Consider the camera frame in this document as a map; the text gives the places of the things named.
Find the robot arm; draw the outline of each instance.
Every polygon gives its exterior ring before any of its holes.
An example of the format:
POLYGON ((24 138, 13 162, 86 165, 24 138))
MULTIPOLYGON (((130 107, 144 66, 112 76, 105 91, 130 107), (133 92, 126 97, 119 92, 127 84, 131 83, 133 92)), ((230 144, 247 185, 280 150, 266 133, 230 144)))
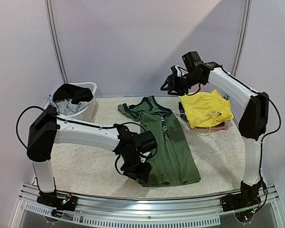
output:
POLYGON ((203 63, 195 52, 183 57, 188 73, 183 74, 179 66, 173 66, 172 74, 162 85, 162 91, 170 95, 183 96, 196 84, 211 83, 234 98, 244 109, 238 128, 245 143, 245 174, 241 182, 241 194, 222 198, 224 211, 252 206, 260 199, 258 190, 265 184, 260 176, 261 143, 268 120, 268 95, 245 85, 215 62, 203 63))
POLYGON ((145 160, 151 157, 150 151, 157 148, 151 131, 138 134, 122 124, 99 125, 74 120, 58 114, 56 108, 49 106, 30 126, 27 156, 32 160, 38 180, 40 195, 37 202, 58 210, 74 210, 76 198, 57 196, 50 160, 54 143, 75 143, 113 151, 123 158, 123 175, 144 181, 151 170, 145 160))

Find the yellow cloth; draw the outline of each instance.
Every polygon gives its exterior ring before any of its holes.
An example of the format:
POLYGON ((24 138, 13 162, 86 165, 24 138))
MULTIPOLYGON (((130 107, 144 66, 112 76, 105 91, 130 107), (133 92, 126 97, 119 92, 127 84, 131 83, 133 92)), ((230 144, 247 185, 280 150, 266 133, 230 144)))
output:
POLYGON ((230 101, 221 97, 217 90, 211 93, 200 92, 193 96, 179 96, 179 99, 191 128, 213 127, 234 118, 230 101))

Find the white backdrop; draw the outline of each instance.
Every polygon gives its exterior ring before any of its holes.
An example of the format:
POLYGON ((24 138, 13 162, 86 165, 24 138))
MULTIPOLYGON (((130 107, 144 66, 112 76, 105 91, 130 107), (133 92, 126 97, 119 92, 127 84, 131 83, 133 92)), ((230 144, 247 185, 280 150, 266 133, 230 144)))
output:
MULTIPOLYGON (((16 137, 17 118, 30 105, 43 107, 62 84, 47 22, 44 1, 0 0, 0 228, 9 227, 22 185, 34 174, 16 137)), ((24 143, 39 113, 23 115, 24 143)))
MULTIPOLYGON (((285 210, 285 0, 252 1, 247 36, 237 77, 259 91, 265 91, 278 107, 282 128, 265 139, 263 173, 274 183, 285 210)), ((243 110, 232 101, 239 120, 243 110)), ((269 107, 267 131, 278 126, 269 107)))
POLYGON ((53 0, 69 82, 96 82, 98 97, 166 95, 170 67, 193 50, 231 70, 244 3, 53 0))

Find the plastic basket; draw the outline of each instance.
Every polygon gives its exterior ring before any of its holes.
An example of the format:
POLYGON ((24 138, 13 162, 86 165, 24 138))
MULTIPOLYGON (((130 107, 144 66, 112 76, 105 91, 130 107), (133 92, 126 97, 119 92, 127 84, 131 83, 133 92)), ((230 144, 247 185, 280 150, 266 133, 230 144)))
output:
MULTIPOLYGON (((85 107, 83 110, 81 110, 80 112, 73 114, 73 115, 66 115, 66 116, 77 119, 77 120, 83 120, 83 121, 90 122, 92 118, 94 117, 96 113, 96 109, 97 109, 97 103, 95 99, 95 92, 97 89, 96 83, 82 82, 82 83, 70 83, 70 84, 90 89, 93 94, 93 99, 89 101, 89 105, 85 107)), ((48 106, 49 106, 49 101, 46 103, 46 106, 44 108, 47 108, 48 106)))

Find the green shirt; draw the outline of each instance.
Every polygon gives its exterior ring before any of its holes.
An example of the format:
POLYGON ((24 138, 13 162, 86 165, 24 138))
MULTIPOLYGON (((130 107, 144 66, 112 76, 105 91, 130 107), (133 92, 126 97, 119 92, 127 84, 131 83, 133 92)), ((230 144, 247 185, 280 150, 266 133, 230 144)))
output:
POLYGON ((160 106, 154 96, 144 97, 137 105, 120 104, 118 111, 150 130, 158 144, 152 170, 144 187, 178 186, 198 182, 200 173, 188 147, 182 127, 172 110, 160 106))

